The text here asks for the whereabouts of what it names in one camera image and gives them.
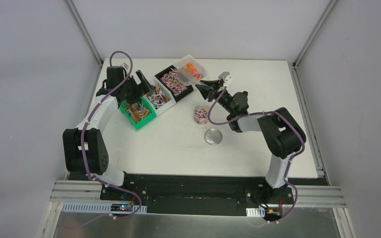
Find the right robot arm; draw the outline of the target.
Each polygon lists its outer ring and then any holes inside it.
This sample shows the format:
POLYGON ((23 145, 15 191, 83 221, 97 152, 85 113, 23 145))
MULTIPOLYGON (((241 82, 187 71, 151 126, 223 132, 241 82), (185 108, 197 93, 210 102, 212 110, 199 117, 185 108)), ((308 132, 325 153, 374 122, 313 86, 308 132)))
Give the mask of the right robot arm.
POLYGON ((294 157, 305 149, 306 135, 285 107, 270 112, 249 113, 248 92, 231 95, 225 79, 202 80, 196 85, 202 97, 214 106, 219 104, 228 112, 224 122, 236 133, 261 132, 271 160, 265 181, 252 199, 268 203, 280 199, 288 187, 288 173, 294 157))

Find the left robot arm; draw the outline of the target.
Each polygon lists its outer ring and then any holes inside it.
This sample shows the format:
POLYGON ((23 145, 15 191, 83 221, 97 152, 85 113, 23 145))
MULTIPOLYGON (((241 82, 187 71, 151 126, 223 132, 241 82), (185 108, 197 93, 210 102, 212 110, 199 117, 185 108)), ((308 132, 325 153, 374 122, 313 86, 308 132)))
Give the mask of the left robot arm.
POLYGON ((68 172, 114 185, 113 195, 123 201, 131 196, 131 186, 124 182, 123 172, 110 167, 103 131, 122 103, 141 102, 152 86, 141 70, 136 71, 137 83, 126 64, 109 66, 106 74, 96 92, 94 108, 75 128, 63 132, 65 166, 68 172))

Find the clear plastic jar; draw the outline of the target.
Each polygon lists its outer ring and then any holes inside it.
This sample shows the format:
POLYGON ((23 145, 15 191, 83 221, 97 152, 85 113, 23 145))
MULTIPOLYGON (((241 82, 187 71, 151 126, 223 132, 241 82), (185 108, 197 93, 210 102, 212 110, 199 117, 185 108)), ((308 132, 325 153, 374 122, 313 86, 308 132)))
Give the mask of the clear plastic jar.
POLYGON ((193 119, 197 124, 207 124, 208 123, 208 111, 207 105, 197 105, 193 110, 193 119))

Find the clear plastic scoop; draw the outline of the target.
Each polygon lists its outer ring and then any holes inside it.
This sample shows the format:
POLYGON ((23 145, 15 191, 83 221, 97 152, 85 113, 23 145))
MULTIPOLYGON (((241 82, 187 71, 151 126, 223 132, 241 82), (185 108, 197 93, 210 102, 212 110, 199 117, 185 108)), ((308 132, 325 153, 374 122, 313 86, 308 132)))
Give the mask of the clear plastic scoop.
POLYGON ((175 78, 185 86, 202 85, 199 80, 195 79, 189 72, 181 68, 178 69, 175 78))

